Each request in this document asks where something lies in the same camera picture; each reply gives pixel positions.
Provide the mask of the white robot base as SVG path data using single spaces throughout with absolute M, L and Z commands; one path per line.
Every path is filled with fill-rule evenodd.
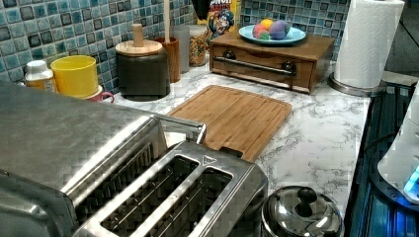
M 419 166 L 419 88 L 415 85 L 403 123 L 390 148 L 377 164 L 383 179 L 417 204 Z

